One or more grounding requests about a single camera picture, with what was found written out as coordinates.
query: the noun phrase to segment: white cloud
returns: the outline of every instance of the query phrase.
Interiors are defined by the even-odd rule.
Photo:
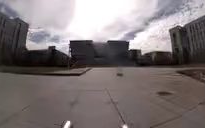
[[[144,30],[139,31],[131,40],[132,48],[141,48],[144,51],[170,51],[169,28],[177,24],[183,25],[205,14],[205,0],[179,1],[5,0],[21,18],[31,24],[31,32],[45,30],[50,32],[51,37],[60,35],[63,40],[105,41],[121,39],[133,31]],[[176,6],[187,1],[191,2],[183,4],[184,6],[182,5],[178,10],[176,9]],[[172,13],[166,17],[157,16],[157,12],[162,10]],[[56,45],[61,49],[67,47],[67,43],[63,41]]]
[[[143,52],[153,50],[171,51],[169,29],[176,25],[185,25],[205,15],[205,0],[194,0],[189,3],[190,10],[186,7],[181,11],[152,22],[149,27],[131,41],[131,48],[143,49]]]
[[[74,0],[5,0],[31,27],[65,29],[73,16]]]

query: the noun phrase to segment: concrete pavement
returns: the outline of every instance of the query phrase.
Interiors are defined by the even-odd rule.
[[[0,73],[0,128],[60,128],[66,120],[74,128],[205,128],[205,84],[175,70],[94,68],[78,77]]]

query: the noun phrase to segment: building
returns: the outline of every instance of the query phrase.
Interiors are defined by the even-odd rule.
[[[140,60],[141,65],[170,65],[172,64],[171,52],[153,51],[144,54]]]
[[[70,53],[76,65],[93,65],[95,63],[95,50],[92,40],[70,41]]]
[[[24,21],[0,12],[0,64],[12,65],[17,61],[15,56],[23,57],[28,27]]]
[[[62,66],[68,67],[69,57],[56,50],[55,46],[48,49],[29,50],[26,58],[27,66]]]
[[[129,42],[91,40],[70,41],[70,52],[74,63],[86,66],[130,65],[128,58]]]
[[[170,29],[170,36],[176,63],[205,62],[205,16]]]
[[[142,56],[142,51],[139,49],[130,49],[128,54],[132,61],[138,61]]]

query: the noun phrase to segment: building facade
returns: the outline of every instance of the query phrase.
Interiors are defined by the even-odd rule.
[[[21,56],[17,51],[26,52],[23,46],[26,46],[28,28],[24,21],[11,19],[0,12],[0,64],[12,65],[15,56]]]
[[[72,61],[77,65],[93,65],[95,63],[95,50],[92,40],[70,41]]]
[[[173,57],[179,64],[205,62],[205,16],[170,30]]]
[[[130,65],[128,49],[127,41],[70,41],[70,53],[74,63],[87,66]]]

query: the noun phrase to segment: sky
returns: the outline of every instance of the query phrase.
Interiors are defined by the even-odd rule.
[[[145,53],[171,51],[169,29],[205,15],[205,0],[0,0],[0,11],[30,24],[29,49],[128,40]]]

